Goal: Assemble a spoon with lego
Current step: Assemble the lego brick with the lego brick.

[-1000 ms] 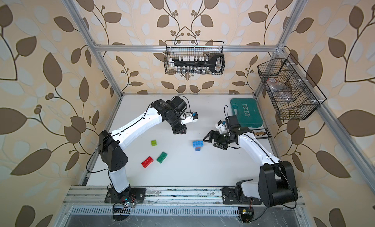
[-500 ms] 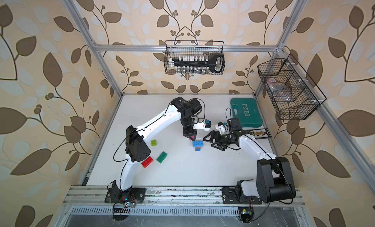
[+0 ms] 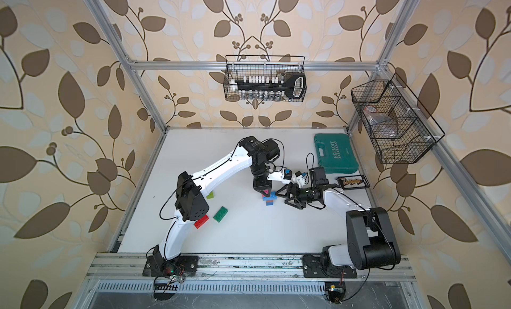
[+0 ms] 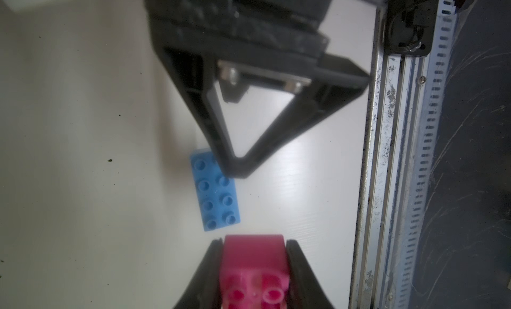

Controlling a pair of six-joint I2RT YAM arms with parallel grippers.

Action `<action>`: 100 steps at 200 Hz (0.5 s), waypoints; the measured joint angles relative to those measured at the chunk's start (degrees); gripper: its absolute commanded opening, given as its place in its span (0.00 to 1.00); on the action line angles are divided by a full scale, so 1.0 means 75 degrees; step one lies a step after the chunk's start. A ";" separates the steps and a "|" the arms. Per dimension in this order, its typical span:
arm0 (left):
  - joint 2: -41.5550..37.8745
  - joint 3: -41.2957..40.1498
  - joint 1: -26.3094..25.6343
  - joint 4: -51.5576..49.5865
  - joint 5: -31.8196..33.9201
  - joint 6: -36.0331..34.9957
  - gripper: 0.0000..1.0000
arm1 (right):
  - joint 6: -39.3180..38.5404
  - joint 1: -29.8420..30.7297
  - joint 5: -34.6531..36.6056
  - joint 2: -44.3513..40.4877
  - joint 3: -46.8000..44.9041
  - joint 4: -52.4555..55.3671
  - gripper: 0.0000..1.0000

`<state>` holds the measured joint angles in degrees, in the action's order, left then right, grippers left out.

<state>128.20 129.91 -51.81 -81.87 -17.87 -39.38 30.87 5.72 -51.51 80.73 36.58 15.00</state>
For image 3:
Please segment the light blue long lego brick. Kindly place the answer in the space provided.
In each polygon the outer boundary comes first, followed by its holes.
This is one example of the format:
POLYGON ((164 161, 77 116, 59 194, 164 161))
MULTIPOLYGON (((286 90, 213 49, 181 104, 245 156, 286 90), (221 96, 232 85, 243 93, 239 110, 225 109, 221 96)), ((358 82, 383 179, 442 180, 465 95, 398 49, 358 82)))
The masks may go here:
POLYGON ((275 201, 277 199, 277 196, 275 194, 271 194, 269 197, 262 197, 263 201, 275 201))

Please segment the dark green lego brick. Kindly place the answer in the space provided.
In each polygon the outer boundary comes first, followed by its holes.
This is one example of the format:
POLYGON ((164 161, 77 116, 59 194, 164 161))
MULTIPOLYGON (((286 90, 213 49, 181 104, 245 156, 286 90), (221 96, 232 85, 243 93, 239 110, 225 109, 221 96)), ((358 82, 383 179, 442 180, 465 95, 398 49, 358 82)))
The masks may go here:
POLYGON ((227 215, 228 210, 226 207, 220 207, 220 209, 217 211, 217 213, 214 215, 213 219, 217 221, 218 223, 222 222, 224 217, 227 215))

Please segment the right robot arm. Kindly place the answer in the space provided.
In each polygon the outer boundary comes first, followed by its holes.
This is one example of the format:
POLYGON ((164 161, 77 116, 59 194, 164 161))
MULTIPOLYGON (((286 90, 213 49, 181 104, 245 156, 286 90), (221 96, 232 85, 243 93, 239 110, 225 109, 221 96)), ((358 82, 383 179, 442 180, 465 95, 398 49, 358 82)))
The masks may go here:
POLYGON ((304 209, 319 202, 345 221, 346 241, 323 249, 323 266, 350 266, 357 270, 392 270, 401 261, 401 252, 387 211, 369 207, 348 197, 339 185, 300 188, 290 183, 275 192, 286 205, 304 209))

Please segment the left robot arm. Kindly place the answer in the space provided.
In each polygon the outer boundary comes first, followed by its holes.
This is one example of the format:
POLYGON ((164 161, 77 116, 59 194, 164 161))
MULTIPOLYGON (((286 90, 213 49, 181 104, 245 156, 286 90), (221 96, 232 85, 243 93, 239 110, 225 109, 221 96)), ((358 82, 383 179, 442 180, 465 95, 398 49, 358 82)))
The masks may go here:
POLYGON ((188 232, 194 223, 209 211, 206 197, 221 183, 243 169, 249 168, 253 176, 253 189, 269 197, 272 188, 268 165, 280 156, 277 142, 273 139, 258 141, 249 136, 241 139, 234 150, 206 169, 190 174, 179 174, 176 190, 175 212, 165 238, 154 250, 154 258, 171 261, 178 257, 188 232))

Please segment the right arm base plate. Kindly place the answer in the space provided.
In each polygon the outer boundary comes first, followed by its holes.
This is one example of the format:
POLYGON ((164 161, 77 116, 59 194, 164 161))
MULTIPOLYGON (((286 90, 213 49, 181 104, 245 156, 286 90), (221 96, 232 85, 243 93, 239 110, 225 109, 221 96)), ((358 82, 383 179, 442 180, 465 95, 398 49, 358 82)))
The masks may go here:
POLYGON ((305 254, 302 257, 305 278, 357 278, 357 271, 350 266, 335 266, 323 256, 305 254))

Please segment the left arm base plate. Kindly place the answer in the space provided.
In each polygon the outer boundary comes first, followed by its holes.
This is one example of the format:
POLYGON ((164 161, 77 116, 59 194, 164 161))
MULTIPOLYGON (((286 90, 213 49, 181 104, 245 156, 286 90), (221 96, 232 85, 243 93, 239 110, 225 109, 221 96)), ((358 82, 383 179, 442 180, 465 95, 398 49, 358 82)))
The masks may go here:
POLYGON ((157 261, 153 255, 146 257, 144 277, 193 277, 198 269, 198 256, 179 256, 171 261, 157 261))

